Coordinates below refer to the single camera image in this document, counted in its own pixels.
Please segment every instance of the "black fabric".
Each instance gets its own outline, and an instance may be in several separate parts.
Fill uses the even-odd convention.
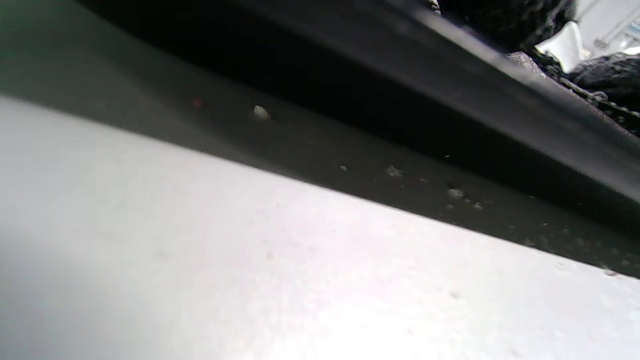
[[[640,111],[639,55],[615,53],[588,60],[573,69],[568,78],[585,90],[601,91],[612,102]]]
[[[573,20],[575,0],[438,0],[442,16],[469,25],[505,53],[554,36]]]

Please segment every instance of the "debris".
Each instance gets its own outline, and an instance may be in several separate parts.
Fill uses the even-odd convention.
[[[390,177],[401,177],[403,175],[403,171],[393,165],[389,165],[387,167],[387,174],[389,174]]]
[[[256,105],[253,107],[253,114],[262,119],[262,120],[269,120],[271,119],[271,115],[269,114],[269,112],[267,111],[267,109],[263,108],[260,105]]]
[[[465,196],[465,193],[457,188],[449,188],[447,192],[449,193],[449,195],[456,199],[461,199],[463,196]]]

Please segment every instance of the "white wall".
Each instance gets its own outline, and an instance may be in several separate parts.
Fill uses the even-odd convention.
[[[627,25],[640,17],[640,0],[579,0],[578,18],[584,47],[594,56],[620,51]],[[599,48],[594,41],[608,43]]]

